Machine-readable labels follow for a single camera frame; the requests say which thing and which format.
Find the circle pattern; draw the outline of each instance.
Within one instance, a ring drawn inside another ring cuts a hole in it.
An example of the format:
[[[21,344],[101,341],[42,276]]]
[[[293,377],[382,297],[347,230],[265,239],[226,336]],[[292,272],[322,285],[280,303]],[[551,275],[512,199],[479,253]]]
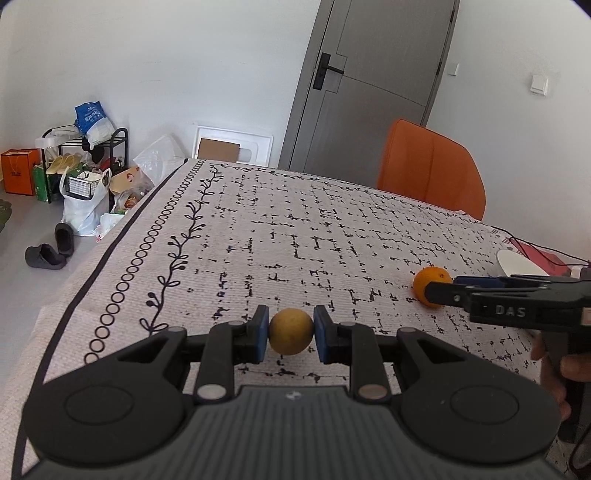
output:
[[[121,275],[121,281],[115,286],[116,291],[111,295],[111,302],[105,307],[105,313],[100,316],[100,325],[95,329],[95,337],[88,344],[90,351],[84,356],[85,364],[97,361],[100,358],[99,353],[105,350],[105,343],[103,340],[111,335],[109,327],[115,323],[115,315],[121,310],[119,304],[123,303],[125,300],[123,292],[129,290],[131,281],[135,278],[135,274],[139,272],[141,265],[143,265],[144,258],[148,256],[148,251],[152,248],[152,244],[160,234],[160,230],[162,230],[163,225],[166,224],[168,217],[173,212],[177,203],[182,199],[183,194],[187,188],[189,188],[189,185],[191,185],[191,182],[196,177],[197,172],[202,167],[203,163],[203,160],[198,160],[189,173],[187,173],[185,179],[167,201],[164,209],[160,212],[157,219],[154,221],[154,224],[146,233],[143,242],[131,259],[130,266],[125,269],[126,273]]]

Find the wall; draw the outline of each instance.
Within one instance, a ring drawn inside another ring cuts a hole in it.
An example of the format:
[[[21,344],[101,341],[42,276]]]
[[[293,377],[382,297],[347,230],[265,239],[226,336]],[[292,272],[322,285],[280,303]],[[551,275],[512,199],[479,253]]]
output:
[[[427,126],[472,153],[484,221],[591,257],[591,20],[569,0],[461,0],[447,61]]]
[[[0,148],[30,147],[100,100],[132,155],[168,132],[188,154],[202,124],[272,134],[276,164],[318,6],[14,0],[0,23]]]

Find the door handle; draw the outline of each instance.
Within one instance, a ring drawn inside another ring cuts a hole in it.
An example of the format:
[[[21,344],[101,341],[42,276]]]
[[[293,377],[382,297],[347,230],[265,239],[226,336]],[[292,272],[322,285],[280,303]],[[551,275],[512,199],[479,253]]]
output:
[[[326,77],[326,70],[331,70],[332,72],[336,72],[341,75],[345,74],[344,70],[330,66],[329,62],[330,54],[322,52],[320,55],[320,61],[318,62],[318,69],[316,70],[316,77],[314,77],[314,85],[312,86],[314,90],[322,90],[324,78]]]

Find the orange chair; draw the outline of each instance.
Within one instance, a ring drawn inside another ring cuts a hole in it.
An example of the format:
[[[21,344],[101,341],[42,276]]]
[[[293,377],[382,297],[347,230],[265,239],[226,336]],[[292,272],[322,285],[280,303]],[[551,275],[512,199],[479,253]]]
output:
[[[482,220],[486,194],[472,156],[442,135],[406,120],[394,122],[378,188]]]

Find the human hand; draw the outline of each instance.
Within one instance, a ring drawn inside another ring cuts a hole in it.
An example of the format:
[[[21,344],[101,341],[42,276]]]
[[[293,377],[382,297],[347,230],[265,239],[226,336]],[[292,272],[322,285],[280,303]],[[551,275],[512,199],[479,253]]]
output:
[[[556,399],[560,406],[562,420],[565,421],[570,417],[571,413],[571,407],[566,402],[566,388],[554,372],[541,335],[538,335],[535,339],[531,359],[535,361],[542,360],[540,384]],[[563,377],[576,382],[591,381],[591,353],[563,357],[560,362],[560,373]]]

